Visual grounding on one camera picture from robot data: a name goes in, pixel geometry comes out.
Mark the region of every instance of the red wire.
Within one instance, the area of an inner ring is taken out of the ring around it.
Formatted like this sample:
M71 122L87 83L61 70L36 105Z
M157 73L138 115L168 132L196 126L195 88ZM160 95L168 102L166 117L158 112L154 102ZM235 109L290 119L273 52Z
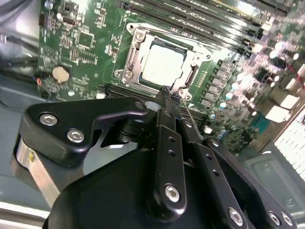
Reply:
M42 82L41 82L41 79L40 79L40 78L37 78L36 82L37 82L37 84L38 84L39 86L42 85Z
M293 66L288 65L288 68L289 68L290 71L292 71L293 73L296 74L296 79L297 79L297 80L300 82L300 84L302 85L303 90L305 90L305 84L302 83L302 80L301 80L300 75L296 72L296 70L293 68Z

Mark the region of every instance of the motherboard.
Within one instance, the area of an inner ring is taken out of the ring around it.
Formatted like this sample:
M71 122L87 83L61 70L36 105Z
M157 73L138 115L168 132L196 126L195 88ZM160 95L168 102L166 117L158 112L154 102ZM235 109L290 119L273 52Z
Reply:
M202 135L240 151L289 119L305 69L305 2L44 0L41 84L62 101L182 97Z

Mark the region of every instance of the robotic arm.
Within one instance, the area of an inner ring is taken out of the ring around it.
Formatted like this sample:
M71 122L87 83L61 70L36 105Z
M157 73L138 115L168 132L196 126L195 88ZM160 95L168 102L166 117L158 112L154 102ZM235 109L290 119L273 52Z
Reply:
M13 158L51 207L44 228L296 229L218 140L201 141L180 100L163 88L147 104L123 97L29 107ZM138 148L85 176L95 130L103 147Z

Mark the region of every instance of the cpu socket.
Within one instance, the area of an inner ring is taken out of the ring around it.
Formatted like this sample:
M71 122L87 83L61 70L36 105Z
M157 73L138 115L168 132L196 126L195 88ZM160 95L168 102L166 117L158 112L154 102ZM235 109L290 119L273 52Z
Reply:
M199 42L154 25L129 23L127 31L133 39L125 68L114 72L126 86L153 94L169 86L185 97L202 62L212 60Z

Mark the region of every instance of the black cable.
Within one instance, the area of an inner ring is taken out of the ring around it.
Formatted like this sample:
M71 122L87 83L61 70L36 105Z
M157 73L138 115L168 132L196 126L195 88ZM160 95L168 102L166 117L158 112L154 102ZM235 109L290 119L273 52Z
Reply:
M0 69L9 67L36 67L38 65L38 57L21 57L13 60L0 61Z
M21 81L24 83L36 84L36 82L33 80L33 78L31 76L27 76L25 74L14 72L11 70L0 69L0 75L6 76L6 77L9 77L9 78L12 78L14 80Z
M39 52L39 48L30 44L30 43L27 43L25 41L23 41L22 39L20 38L17 38L17 37L14 37L14 36L8 36L6 38L6 41L8 42L11 42L11 43L14 43L14 44L17 44L17 45L20 45L24 48L26 48L27 50L33 52L33 53L38 53Z
M10 24L11 22L15 21L19 15L33 2L33 0L26 0L22 5L20 5L18 8L14 9L10 16L8 16L3 21L0 21L0 27L3 27L7 24Z
M14 9L18 8L27 0L10 0L5 4L0 5L0 16L12 12Z

